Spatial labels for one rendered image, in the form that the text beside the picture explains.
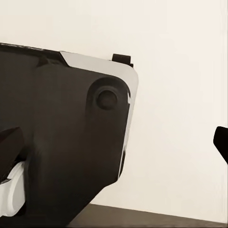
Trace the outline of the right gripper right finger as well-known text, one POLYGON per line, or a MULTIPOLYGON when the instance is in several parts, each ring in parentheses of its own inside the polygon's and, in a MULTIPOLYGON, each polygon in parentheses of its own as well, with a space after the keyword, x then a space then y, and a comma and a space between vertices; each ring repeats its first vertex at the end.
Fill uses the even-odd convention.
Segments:
POLYGON ((228 128, 218 126, 214 134, 213 143, 228 164, 228 128))

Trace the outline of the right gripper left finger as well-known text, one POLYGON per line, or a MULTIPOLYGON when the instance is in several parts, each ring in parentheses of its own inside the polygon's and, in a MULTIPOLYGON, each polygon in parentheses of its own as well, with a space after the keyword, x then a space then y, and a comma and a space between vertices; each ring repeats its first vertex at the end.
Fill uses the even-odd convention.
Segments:
POLYGON ((0 132, 0 182, 4 179, 25 144, 21 127, 0 132))

